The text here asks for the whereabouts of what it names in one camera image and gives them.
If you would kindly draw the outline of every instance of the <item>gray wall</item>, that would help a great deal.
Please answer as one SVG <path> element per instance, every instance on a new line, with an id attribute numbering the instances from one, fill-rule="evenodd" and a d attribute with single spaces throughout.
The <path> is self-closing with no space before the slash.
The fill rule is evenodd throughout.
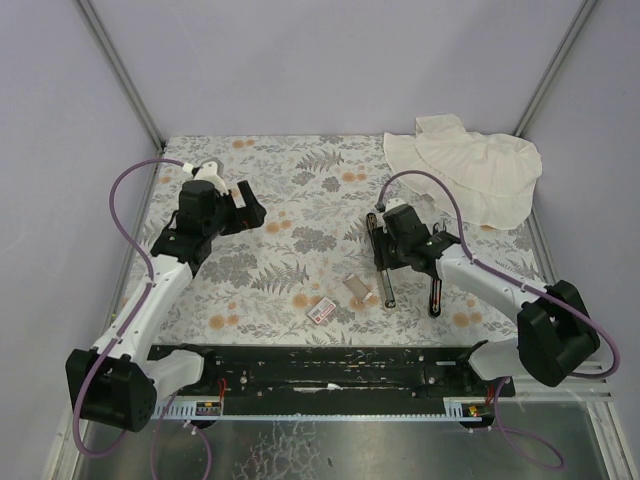
<path id="1" fill-rule="evenodd" d="M 535 201 L 562 277 L 622 350 L 611 380 L 640 452 L 640 3 L 602 2 L 528 138 L 542 154 Z"/>
<path id="2" fill-rule="evenodd" d="M 581 1 L 94 3 L 168 136 L 510 132 Z"/>
<path id="3" fill-rule="evenodd" d="M 0 45 L 0 476 L 34 480 L 124 258 L 109 187 L 153 152 L 73 2 L 4 0 Z M 148 173 L 122 189 L 127 224 Z"/>

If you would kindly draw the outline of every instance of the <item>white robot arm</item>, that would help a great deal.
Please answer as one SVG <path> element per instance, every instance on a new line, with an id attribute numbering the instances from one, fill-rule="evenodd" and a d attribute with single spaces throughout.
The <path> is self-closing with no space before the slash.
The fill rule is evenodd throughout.
<path id="1" fill-rule="evenodd" d="M 211 241 L 218 235 L 260 227 L 266 210 L 247 182 L 238 184 L 245 202 L 238 208 L 217 174 L 216 163 L 208 163 L 194 173 L 194 180 L 182 185 L 178 210 L 151 249 L 154 278 L 142 279 L 114 323 L 90 350 L 76 349 L 67 359 L 67 382 L 75 406 L 89 370 L 117 340 L 89 383 L 81 418 L 139 431 L 151 417 L 157 399 L 198 382 L 202 376 L 204 359 L 197 353 L 179 350 L 149 361 L 151 345 L 166 313 L 211 254 Z M 149 283 L 152 287 L 148 296 L 118 336 Z"/>
<path id="2" fill-rule="evenodd" d="M 379 271 L 411 266 L 473 293 L 517 325 L 517 338 L 480 342 L 472 348 L 467 361 L 481 379 L 528 373 L 554 387 L 599 348 L 594 329 L 538 295 L 480 268 L 465 254 L 459 238 L 444 231 L 432 234 L 413 207 L 402 200 L 389 200 L 383 219 L 385 227 L 369 231 Z M 499 265 L 491 267 L 513 276 Z M 568 282 L 549 286 L 524 277 L 518 280 L 587 315 L 577 289 Z"/>

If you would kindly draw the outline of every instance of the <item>white cloth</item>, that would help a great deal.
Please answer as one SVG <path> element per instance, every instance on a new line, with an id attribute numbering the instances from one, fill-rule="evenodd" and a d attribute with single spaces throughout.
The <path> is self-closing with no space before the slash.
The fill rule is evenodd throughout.
<path id="1" fill-rule="evenodd" d="M 422 170 L 431 173 L 451 190 L 462 219 L 477 225 L 510 230 L 531 212 L 536 179 L 542 162 L 536 147 L 505 134 L 467 132 L 455 115 L 416 119 L 416 136 L 384 136 L 384 153 L 394 173 Z M 432 180 L 400 177 L 404 185 L 420 195 L 429 195 L 434 205 L 455 216 L 453 205 Z"/>

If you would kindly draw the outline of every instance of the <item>small paper tag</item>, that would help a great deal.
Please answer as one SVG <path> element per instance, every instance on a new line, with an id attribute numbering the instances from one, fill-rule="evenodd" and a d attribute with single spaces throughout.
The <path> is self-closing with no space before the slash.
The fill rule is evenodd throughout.
<path id="1" fill-rule="evenodd" d="M 309 310 L 307 316 L 317 324 L 320 324 L 331 312 L 335 310 L 335 308 L 336 304 L 327 297 L 324 297 L 315 307 Z"/>

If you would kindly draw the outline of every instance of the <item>floral tablecloth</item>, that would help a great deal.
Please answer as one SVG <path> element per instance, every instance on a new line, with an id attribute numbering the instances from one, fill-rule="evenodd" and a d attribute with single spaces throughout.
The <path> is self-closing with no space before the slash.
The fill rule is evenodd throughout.
<path id="1" fill-rule="evenodd" d="M 444 285 L 442 315 L 427 314 L 429 278 L 410 268 L 391 273 L 398 307 L 381 307 L 365 215 L 391 171 L 382 136 L 171 138 L 165 157 L 201 165 L 217 158 L 228 185 L 249 180 L 268 214 L 262 228 L 213 242 L 213 253 L 175 303 L 158 343 L 469 345 L 515 335 L 492 307 Z M 148 250 L 177 206 L 187 175 L 163 166 L 146 218 Z M 237 188 L 233 194 L 239 197 Z M 427 224 L 453 220 L 400 183 L 387 198 L 413 205 Z M 527 228 L 509 232 L 465 225 L 475 252 L 527 276 L 537 276 Z M 142 278 L 134 262 L 125 299 Z M 357 274 L 374 292 L 361 304 L 342 284 Z M 307 312 L 322 297 L 337 305 L 325 323 Z"/>

